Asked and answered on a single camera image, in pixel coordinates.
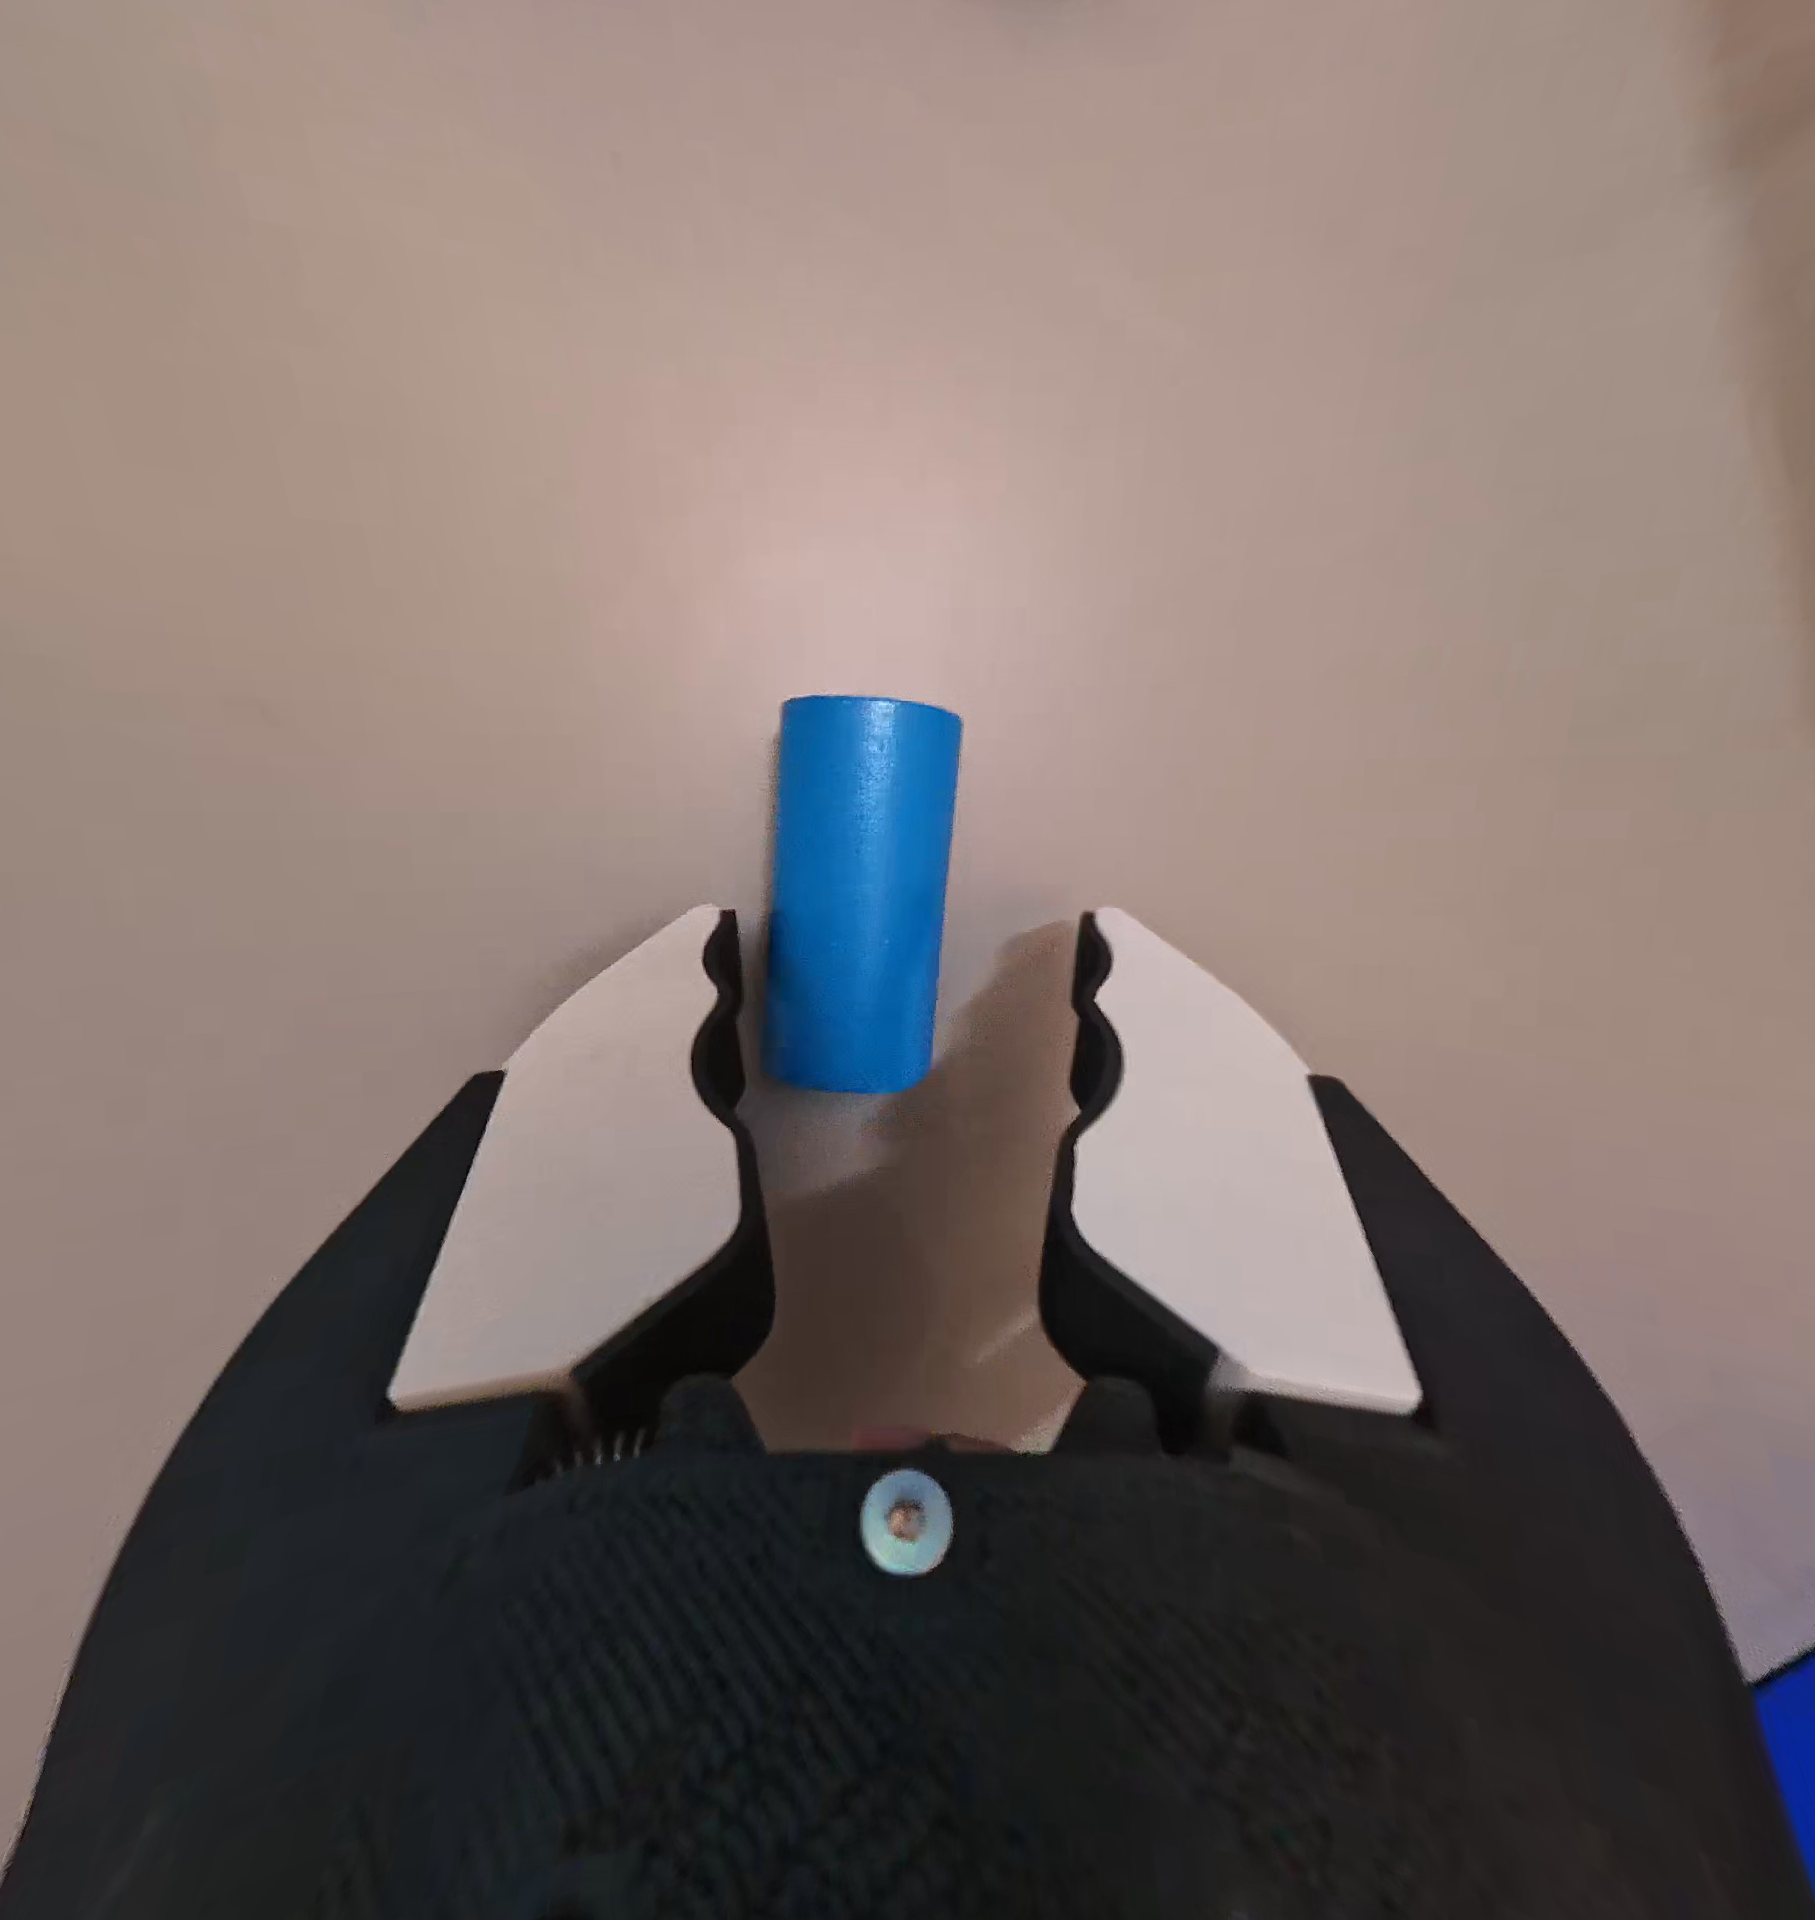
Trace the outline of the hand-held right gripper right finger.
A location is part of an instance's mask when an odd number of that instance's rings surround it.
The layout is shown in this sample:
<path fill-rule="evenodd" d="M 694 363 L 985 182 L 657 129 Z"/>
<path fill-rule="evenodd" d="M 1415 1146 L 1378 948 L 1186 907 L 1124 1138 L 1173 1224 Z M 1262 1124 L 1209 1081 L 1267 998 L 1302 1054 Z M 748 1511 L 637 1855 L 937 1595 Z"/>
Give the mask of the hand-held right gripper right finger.
<path fill-rule="evenodd" d="M 1311 1075 L 1222 980 L 1116 907 L 1083 915 L 1074 1112 L 1038 1317 L 1084 1382 L 1133 1382 L 1190 1447 L 1250 1401 L 1407 1420 L 1422 1384 Z"/>

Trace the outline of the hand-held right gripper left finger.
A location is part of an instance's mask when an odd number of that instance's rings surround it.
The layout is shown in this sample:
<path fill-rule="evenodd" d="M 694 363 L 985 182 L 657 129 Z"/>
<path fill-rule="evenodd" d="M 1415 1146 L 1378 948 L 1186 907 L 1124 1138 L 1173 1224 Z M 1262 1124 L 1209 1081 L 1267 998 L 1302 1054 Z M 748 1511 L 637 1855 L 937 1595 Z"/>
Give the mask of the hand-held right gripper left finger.
<path fill-rule="evenodd" d="M 775 1268 L 739 1118 L 742 944 L 694 907 L 510 1052 L 387 1382 L 397 1411 L 571 1388 L 651 1420 L 737 1377 Z"/>

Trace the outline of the blue cylinder block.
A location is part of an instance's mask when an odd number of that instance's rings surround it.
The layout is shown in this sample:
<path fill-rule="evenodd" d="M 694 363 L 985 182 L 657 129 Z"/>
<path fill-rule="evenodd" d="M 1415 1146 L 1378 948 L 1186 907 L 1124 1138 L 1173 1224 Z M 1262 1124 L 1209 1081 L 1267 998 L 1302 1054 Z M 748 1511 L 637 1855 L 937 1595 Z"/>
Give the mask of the blue cylinder block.
<path fill-rule="evenodd" d="M 782 708 L 765 924 L 765 1072 L 902 1092 L 931 1066 L 962 721 L 925 701 Z"/>

